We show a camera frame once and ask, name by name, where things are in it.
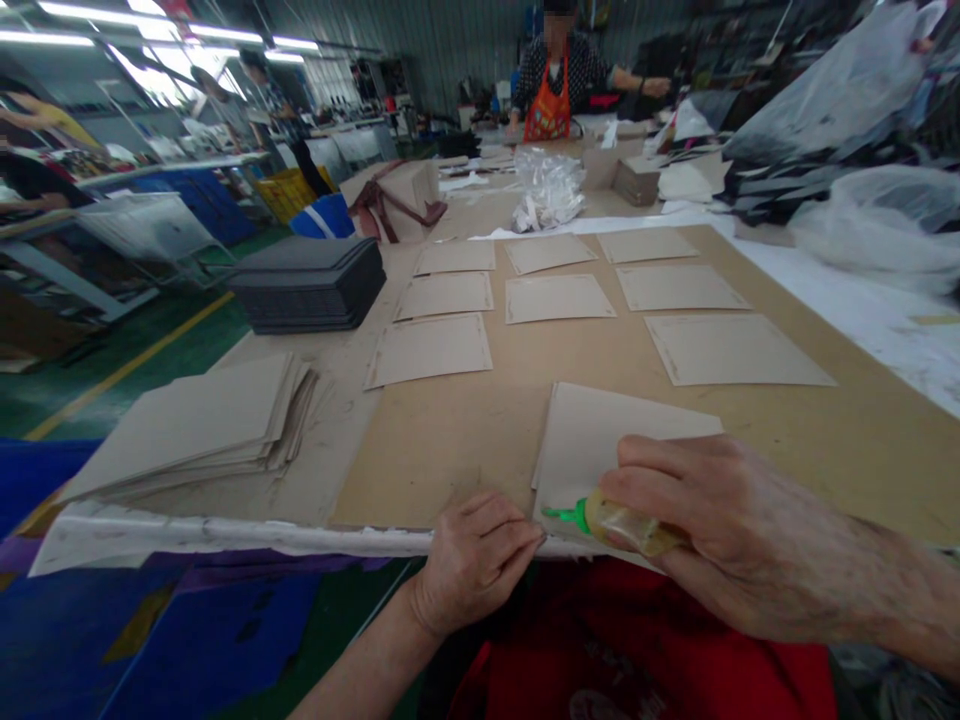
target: brown strap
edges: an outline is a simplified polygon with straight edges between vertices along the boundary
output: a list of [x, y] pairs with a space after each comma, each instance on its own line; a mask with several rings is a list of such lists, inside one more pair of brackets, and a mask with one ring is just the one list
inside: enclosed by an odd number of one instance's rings
[[432, 205], [428, 205], [426, 216], [422, 216], [407, 207], [403, 201], [399, 200], [397, 197], [383, 189], [379, 181], [403, 165], [405, 162], [407, 161], [396, 160], [370, 178], [370, 180], [367, 181], [367, 184], [363, 186], [363, 190], [360, 191], [357, 199], [349, 209], [350, 215], [356, 215], [358, 209], [361, 207], [370, 208], [372, 212], [375, 212], [375, 215], [380, 219], [380, 223], [383, 225], [383, 229], [387, 233], [387, 239], [393, 245], [399, 243], [400, 240], [397, 238], [397, 233], [393, 229], [393, 224], [387, 217], [387, 208], [384, 200], [389, 200], [390, 203], [404, 215], [416, 220], [423, 227], [428, 228], [432, 228], [434, 225], [440, 222], [440, 218], [442, 218], [443, 214], [447, 211], [446, 203], [436, 202]]

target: ceiling light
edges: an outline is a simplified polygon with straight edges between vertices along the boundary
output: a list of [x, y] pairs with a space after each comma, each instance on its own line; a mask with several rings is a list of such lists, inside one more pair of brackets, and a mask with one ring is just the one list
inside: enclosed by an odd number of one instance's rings
[[239, 42], [257, 43], [263, 42], [263, 38], [256, 33], [243, 32], [242, 30], [227, 30], [226, 28], [215, 28], [209, 25], [190, 25], [190, 31], [200, 37], [218, 37], [225, 40], [237, 40]]
[[76, 45], [93, 47], [93, 40], [80, 35], [54, 35], [52, 33], [28, 33], [0, 30], [0, 42], [33, 43], [37, 45]]
[[148, 15], [133, 15], [131, 13], [118, 13], [111, 10], [99, 10], [97, 8], [78, 7], [76, 5], [64, 5], [62, 3], [41, 2], [40, 7], [51, 15], [60, 17], [72, 17], [80, 20], [95, 20], [105, 23], [116, 23], [117, 25], [135, 25], [137, 27], [162, 28], [168, 31], [175, 31], [176, 25], [169, 20], [160, 20]]
[[297, 38], [282, 38], [274, 35], [273, 41], [278, 47], [292, 47], [298, 50], [317, 50], [315, 40], [297, 40]]
[[267, 60], [273, 62], [304, 62], [302, 55], [291, 55], [290, 53], [277, 53], [277, 52], [268, 52], [265, 53]]

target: orange apron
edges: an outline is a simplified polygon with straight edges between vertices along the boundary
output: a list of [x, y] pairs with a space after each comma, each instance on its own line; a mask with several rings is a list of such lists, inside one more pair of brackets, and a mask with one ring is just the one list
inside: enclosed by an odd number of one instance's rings
[[557, 97], [550, 89], [550, 59], [543, 69], [543, 82], [527, 113], [525, 142], [542, 142], [570, 137], [570, 53], [563, 55], [563, 92]]

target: finger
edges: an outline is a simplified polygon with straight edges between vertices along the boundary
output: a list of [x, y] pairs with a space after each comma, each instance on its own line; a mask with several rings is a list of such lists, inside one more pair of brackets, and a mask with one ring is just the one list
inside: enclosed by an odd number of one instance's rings
[[484, 493], [480, 493], [479, 495], [474, 495], [472, 498], [467, 500], [467, 502], [465, 502], [463, 505], [457, 508], [457, 511], [461, 515], [470, 515], [471, 513], [475, 513], [477, 510], [479, 510], [481, 507], [483, 507], [488, 502], [493, 500], [499, 494], [500, 493], [496, 492], [495, 490], [490, 490]]
[[703, 501], [675, 477], [649, 468], [612, 470], [600, 479], [605, 497], [625, 507], [676, 525], [696, 536], [702, 529]]
[[670, 444], [698, 455], [730, 457], [732, 455], [739, 455], [741, 451], [739, 443], [729, 435], [711, 435], [702, 438], [670, 440]]
[[526, 520], [501, 525], [480, 540], [480, 557], [490, 567], [500, 567], [524, 546], [543, 538], [543, 528]]
[[463, 522], [468, 532], [483, 537], [492, 533], [501, 525], [523, 519], [525, 519], [525, 516], [520, 508], [497, 493], [472, 513], [466, 515]]
[[520, 582], [520, 578], [523, 577], [527, 568], [530, 567], [534, 555], [537, 554], [537, 550], [540, 549], [542, 544], [543, 539], [541, 538], [540, 540], [535, 540], [534, 542], [524, 545], [513, 554], [513, 557], [504, 563], [497, 584], [502, 587], [506, 597], [510, 597], [510, 593], [513, 592], [517, 583]]
[[682, 478], [693, 472], [697, 456], [668, 442], [627, 435], [617, 443], [617, 460], [620, 467], [645, 467]]

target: hand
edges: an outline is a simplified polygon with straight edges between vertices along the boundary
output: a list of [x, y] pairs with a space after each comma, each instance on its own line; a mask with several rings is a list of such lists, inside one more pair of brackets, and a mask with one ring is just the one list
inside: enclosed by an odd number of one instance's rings
[[647, 97], [662, 98], [670, 92], [672, 85], [669, 78], [647, 78], [643, 83], [643, 94]]
[[506, 603], [543, 539], [543, 528], [499, 493], [446, 511], [411, 581], [414, 616], [440, 637], [479, 622]]
[[696, 552], [655, 562], [746, 635], [876, 641], [896, 624], [906, 575], [929, 563], [924, 548], [833, 510], [731, 438], [632, 436], [617, 452], [603, 493], [689, 533]]

